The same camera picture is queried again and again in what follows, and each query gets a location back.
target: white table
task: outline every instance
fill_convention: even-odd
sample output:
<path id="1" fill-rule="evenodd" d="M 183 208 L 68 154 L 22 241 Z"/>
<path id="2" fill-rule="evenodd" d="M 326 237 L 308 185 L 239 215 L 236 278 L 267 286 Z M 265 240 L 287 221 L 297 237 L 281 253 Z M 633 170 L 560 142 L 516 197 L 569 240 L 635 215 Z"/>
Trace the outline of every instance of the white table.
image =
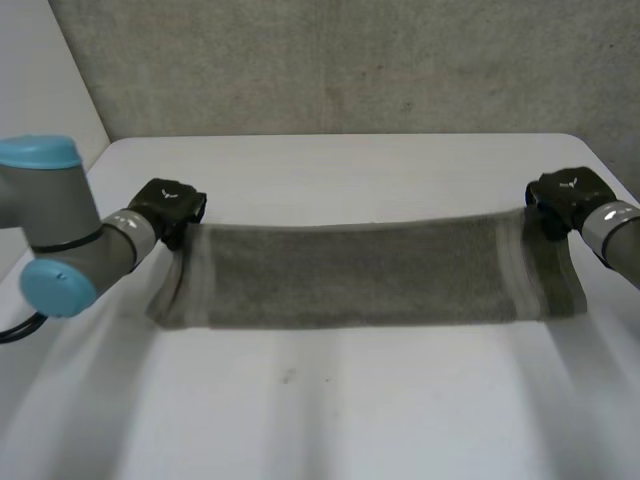
<path id="1" fill-rule="evenodd" d="M 130 139 L 89 177 L 102 215 L 164 177 L 208 193 L 206 222 L 317 225 L 510 209 L 578 165 L 632 200 L 565 135 Z M 638 478 L 640 294 L 570 241 L 584 318 L 317 332 L 155 330 L 159 246 L 83 315 L 0 347 L 0 478 Z M 28 313 L 28 260 L 0 326 Z"/>

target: cloth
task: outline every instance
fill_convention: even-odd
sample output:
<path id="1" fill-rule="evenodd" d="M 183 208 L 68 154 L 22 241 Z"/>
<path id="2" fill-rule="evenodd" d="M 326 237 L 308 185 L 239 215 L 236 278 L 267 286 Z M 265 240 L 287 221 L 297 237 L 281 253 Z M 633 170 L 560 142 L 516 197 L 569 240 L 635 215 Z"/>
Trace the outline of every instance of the cloth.
<path id="1" fill-rule="evenodd" d="M 566 240 L 548 242 L 522 209 L 396 224 L 197 225 L 186 237 L 148 308 L 167 329 L 503 323 L 586 310 Z"/>

